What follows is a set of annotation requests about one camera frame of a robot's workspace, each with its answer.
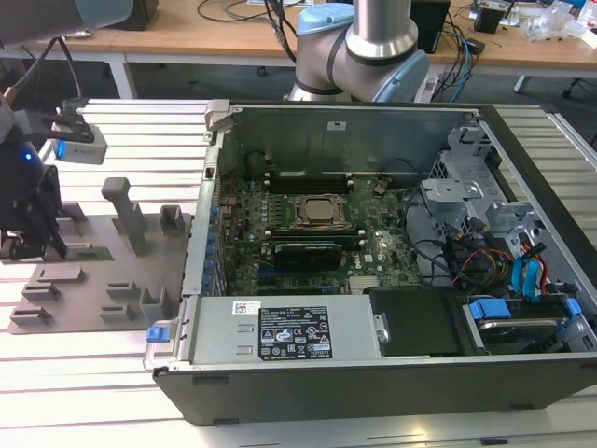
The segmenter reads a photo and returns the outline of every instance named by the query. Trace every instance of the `blue latch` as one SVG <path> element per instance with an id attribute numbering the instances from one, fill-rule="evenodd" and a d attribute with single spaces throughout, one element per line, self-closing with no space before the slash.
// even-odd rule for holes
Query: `blue latch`
<path id="1" fill-rule="evenodd" d="M 512 317 L 512 313 L 508 310 L 504 299 L 476 299 L 468 307 L 475 320 L 508 319 Z"/>
<path id="2" fill-rule="evenodd" d="M 566 299 L 566 306 L 568 307 L 568 311 L 570 311 L 571 315 L 582 314 L 582 309 L 580 308 L 580 305 L 576 299 Z"/>
<path id="3" fill-rule="evenodd" d="M 148 343 L 168 343 L 170 341 L 170 329 L 167 327 L 149 327 L 146 340 Z"/>

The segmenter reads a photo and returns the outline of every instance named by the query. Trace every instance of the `floor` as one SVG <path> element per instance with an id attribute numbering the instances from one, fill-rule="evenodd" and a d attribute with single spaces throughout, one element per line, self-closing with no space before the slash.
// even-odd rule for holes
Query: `floor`
<path id="1" fill-rule="evenodd" d="M 76 69 L 86 96 L 118 98 L 107 66 L 76 63 Z M 256 67 L 134 64 L 132 73 L 140 98 L 280 100 L 290 92 L 294 82 L 294 70 L 280 67 L 267 67 L 264 74 Z M 576 87 L 571 98 L 562 98 L 562 91 L 570 81 L 569 78 L 534 77 L 525 93 L 517 94 L 512 90 L 516 77 L 478 75 L 468 81 L 458 102 L 540 104 L 549 112 L 562 113 L 590 141 L 597 134 L 597 88 Z M 75 94 L 65 63 L 48 61 L 23 92 L 16 108 L 52 110 L 62 99 Z"/>

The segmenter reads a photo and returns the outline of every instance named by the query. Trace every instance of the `desk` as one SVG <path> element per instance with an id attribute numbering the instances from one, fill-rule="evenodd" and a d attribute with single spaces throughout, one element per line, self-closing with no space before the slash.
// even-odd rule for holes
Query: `desk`
<path id="1" fill-rule="evenodd" d="M 229 0 L 213 0 L 204 13 L 225 19 L 221 5 Z M 579 39 L 529 42 L 518 28 L 499 28 L 495 35 L 472 31 L 473 22 L 456 16 L 458 7 L 469 0 L 453 0 L 451 13 L 468 37 L 486 44 L 475 73 L 533 77 L 597 77 L 597 50 Z M 104 61 L 110 65 L 121 98 L 136 96 L 129 63 L 205 63 L 228 65 L 292 66 L 266 23 L 219 23 L 197 14 L 199 0 L 160 0 L 153 23 L 144 32 L 102 30 L 91 39 L 69 41 L 73 56 L 80 61 Z M 255 14 L 261 7 L 238 6 L 240 14 Z M 296 23 L 302 8 L 288 9 L 288 18 Z M 439 74 L 453 63 L 455 48 L 442 37 L 437 52 L 429 56 L 431 73 Z M 290 36 L 290 46 L 296 40 Z M 0 57 L 27 59 L 16 48 L 0 52 Z M 63 59 L 58 50 L 49 55 Z"/>

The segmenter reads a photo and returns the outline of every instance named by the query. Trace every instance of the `power supply label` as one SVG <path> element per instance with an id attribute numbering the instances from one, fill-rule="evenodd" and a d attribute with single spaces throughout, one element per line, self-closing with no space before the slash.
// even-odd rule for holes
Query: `power supply label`
<path id="1" fill-rule="evenodd" d="M 259 357 L 264 361 L 331 358 L 327 307 L 260 308 Z"/>

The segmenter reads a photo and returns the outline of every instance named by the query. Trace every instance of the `cpu socket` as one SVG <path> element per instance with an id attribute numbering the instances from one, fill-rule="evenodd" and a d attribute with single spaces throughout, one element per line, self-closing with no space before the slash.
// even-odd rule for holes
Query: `cpu socket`
<path id="1" fill-rule="evenodd" d="M 344 200 L 336 194 L 304 196 L 293 201 L 295 205 L 294 228 L 334 227 L 346 225 Z"/>

